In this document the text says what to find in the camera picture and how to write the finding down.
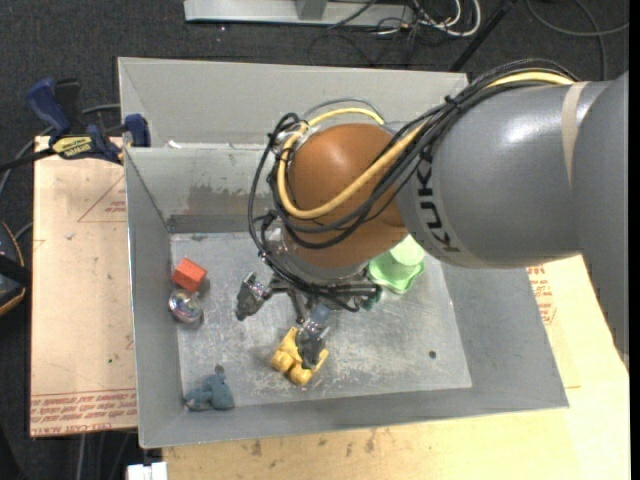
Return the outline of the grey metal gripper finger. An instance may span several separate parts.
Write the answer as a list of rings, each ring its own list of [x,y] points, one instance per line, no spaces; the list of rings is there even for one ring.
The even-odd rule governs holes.
[[[320,363],[320,355],[325,350],[325,341],[330,327],[319,319],[310,317],[298,330],[296,347],[304,369],[314,369]]]
[[[255,272],[248,274],[241,282],[236,297],[235,315],[239,321],[255,315],[271,298],[272,288],[260,282]]]

